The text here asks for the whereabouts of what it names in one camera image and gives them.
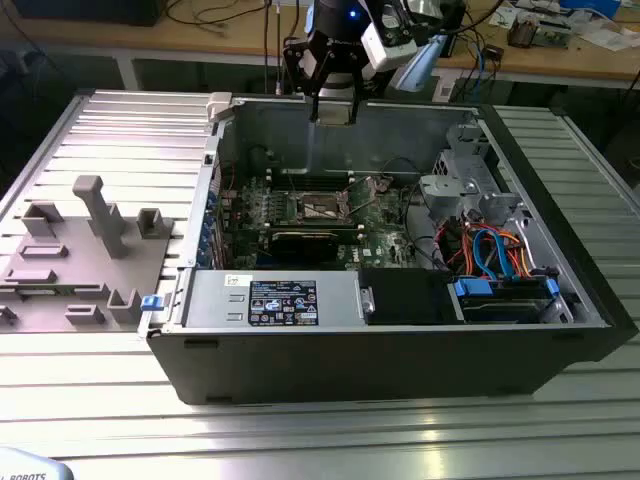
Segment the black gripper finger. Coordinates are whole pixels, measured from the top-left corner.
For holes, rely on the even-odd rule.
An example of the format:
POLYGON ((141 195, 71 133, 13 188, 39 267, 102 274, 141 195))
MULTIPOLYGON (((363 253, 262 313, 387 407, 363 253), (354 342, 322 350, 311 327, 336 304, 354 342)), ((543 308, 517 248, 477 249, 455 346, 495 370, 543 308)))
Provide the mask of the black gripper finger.
POLYGON ((311 99, 309 120, 316 122, 320 90, 326 81, 326 47, 316 40, 286 39, 282 57, 293 90, 311 99))
POLYGON ((356 123, 360 104, 367 98, 363 70, 369 65, 369 58, 365 51, 351 51, 348 58, 349 70, 353 80, 353 94, 348 124, 353 125, 356 123))

